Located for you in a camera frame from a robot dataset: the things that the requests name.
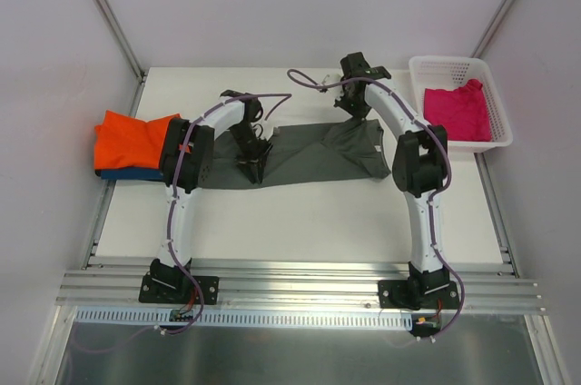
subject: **white laundry basket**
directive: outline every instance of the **white laundry basket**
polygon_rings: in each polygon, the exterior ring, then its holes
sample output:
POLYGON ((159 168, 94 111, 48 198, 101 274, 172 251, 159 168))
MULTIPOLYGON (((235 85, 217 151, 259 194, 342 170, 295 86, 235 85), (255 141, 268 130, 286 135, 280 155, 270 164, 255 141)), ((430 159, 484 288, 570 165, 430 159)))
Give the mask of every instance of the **white laundry basket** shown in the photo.
POLYGON ((454 90, 472 78, 482 83, 482 91, 487 101, 492 141, 448 141, 450 151, 479 153, 512 143, 512 131, 508 124, 507 114, 492 80, 490 68, 484 61, 456 56, 414 56, 409 60, 409 71, 416 98, 416 108, 422 117, 424 116, 424 94, 427 88, 454 90))

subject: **orange fabric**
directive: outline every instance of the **orange fabric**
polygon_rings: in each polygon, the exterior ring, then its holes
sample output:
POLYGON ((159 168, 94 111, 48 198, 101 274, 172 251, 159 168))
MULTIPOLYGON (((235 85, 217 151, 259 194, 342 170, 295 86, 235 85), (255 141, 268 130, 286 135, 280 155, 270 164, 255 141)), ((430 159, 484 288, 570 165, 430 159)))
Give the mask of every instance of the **orange fabric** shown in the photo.
POLYGON ((158 169, 163 140, 170 120, 179 114, 145 122, 107 111, 103 123, 94 127, 94 169, 143 167, 158 169))

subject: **white wall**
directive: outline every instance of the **white wall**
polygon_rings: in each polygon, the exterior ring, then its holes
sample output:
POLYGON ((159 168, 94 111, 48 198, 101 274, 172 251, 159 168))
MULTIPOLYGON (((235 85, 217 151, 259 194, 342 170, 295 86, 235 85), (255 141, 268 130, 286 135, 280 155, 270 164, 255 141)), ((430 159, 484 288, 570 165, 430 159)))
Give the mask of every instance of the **white wall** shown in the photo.
POLYGON ((581 383, 581 0, 519 0, 485 59, 515 142, 487 162, 525 276, 581 383))
POLYGON ((501 0, 109 0, 140 63, 332 67, 470 55, 501 0))
POLYGON ((92 0, 0 0, 0 383, 25 383, 101 184, 93 126, 135 79, 92 0))

